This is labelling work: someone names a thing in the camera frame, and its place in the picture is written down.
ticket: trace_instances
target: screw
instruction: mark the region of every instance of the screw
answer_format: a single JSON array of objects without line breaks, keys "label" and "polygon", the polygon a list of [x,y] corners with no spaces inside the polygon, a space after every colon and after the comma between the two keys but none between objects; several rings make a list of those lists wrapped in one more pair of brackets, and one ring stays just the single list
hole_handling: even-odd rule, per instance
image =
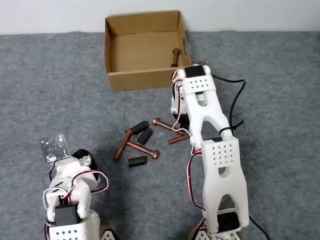
[{"label": "screw", "polygon": [[152,150],[147,149],[141,145],[135,144],[132,141],[127,141],[126,144],[134,149],[137,149],[145,154],[150,155],[152,159],[157,159],[160,155],[159,151],[152,151]]},{"label": "screw", "polygon": [[122,140],[122,143],[118,149],[118,151],[116,152],[116,154],[114,155],[114,160],[118,160],[122,154],[122,152],[124,151],[126,145],[127,145],[127,142],[129,141],[130,137],[132,136],[133,132],[132,132],[132,129],[131,128],[127,128],[125,130],[125,135],[124,135],[124,138]]},{"label": "screw", "polygon": [[177,142],[181,142],[181,141],[183,141],[183,140],[185,140],[185,139],[188,139],[188,138],[190,138],[190,136],[189,136],[189,134],[186,133],[185,135],[178,136],[178,137],[175,137],[175,138],[170,139],[170,140],[168,141],[168,143],[169,143],[169,144],[175,144],[175,143],[177,143]]},{"label": "screw", "polygon": [[[152,124],[155,125],[155,126],[159,125],[159,126],[165,128],[165,129],[168,129],[168,130],[173,131],[173,130],[172,130],[172,126],[170,126],[168,123],[165,123],[165,122],[163,122],[163,121],[160,121],[160,119],[157,118],[157,117],[154,118],[154,119],[152,119]],[[177,134],[180,134],[180,135],[184,135],[184,134],[185,134],[185,132],[182,131],[182,130],[176,131],[176,133],[177,133]]]},{"label": "screw", "polygon": [[173,62],[171,64],[172,68],[178,67],[178,59],[179,59],[179,54],[180,54],[180,49],[179,48],[174,48],[172,50],[173,53]]}]

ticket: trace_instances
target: cardboard box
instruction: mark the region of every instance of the cardboard box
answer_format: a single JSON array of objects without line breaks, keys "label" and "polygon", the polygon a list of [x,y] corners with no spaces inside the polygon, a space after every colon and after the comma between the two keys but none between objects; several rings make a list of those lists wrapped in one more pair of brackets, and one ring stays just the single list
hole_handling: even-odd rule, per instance
[{"label": "cardboard box", "polygon": [[104,61],[112,90],[161,88],[171,85],[172,50],[178,66],[191,66],[182,14],[157,11],[112,15],[105,19]]}]

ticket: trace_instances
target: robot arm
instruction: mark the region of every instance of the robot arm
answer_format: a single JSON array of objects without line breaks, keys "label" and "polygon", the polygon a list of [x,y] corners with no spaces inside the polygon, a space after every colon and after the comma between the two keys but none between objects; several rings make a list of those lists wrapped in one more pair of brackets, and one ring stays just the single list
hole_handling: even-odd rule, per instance
[{"label": "robot arm", "polygon": [[[211,70],[206,65],[178,69],[172,84],[171,112],[188,114],[190,142],[202,153],[204,224],[211,234],[238,231],[249,224],[247,184],[240,164],[239,141],[222,112]],[[221,139],[203,140],[203,121],[210,122],[218,132],[222,130]],[[219,210],[225,195],[230,195],[234,208]]]},{"label": "robot arm", "polygon": [[[43,192],[47,210],[45,239],[99,240],[100,218],[90,210],[91,194],[106,190],[108,178],[96,170],[95,160],[88,151],[80,149],[71,156],[62,133],[40,144],[46,162],[53,163],[52,171],[56,170],[55,177],[50,177],[49,188]],[[106,179],[106,185],[96,189],[100,176]]]}]

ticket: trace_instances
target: black rubber cylinder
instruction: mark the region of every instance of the black rubber cylinder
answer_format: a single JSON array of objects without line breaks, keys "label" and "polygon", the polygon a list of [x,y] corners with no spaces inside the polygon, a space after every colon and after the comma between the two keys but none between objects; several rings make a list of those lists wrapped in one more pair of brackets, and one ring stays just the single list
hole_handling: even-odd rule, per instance
[{"label": "black rubber cylinder", "polygon": [[133,126],[132,129],[132,134],[137,135],[141,133],[143,130],[147,129],[149,127],[149,122],[148,121],[142,121],[139,124]]},{"label": "black rubber cylinder", "polygon": [[152,136],[152,134],[154,133],[154,131],[151,128],[147,128],[146,130],[143,131],[143,133],[141,133],[141,135],[138,138],[138,143],[145,145],[149,138]]},{"label": "black rubber cylinder", "polygon": [[135,158],[128,159],[128,166],[129,168],[141,166],[147,164],[147,157],[146,156],[139,156]]}]

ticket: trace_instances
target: box flap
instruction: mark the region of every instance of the box flap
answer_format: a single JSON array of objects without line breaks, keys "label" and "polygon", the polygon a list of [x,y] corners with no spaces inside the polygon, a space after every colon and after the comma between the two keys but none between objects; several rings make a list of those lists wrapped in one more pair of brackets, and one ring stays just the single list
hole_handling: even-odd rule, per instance
[{"label": "box flap", "polygon": [[111,15],[106,18],[112,36],[176,31],[179,11],[155,11]]}]

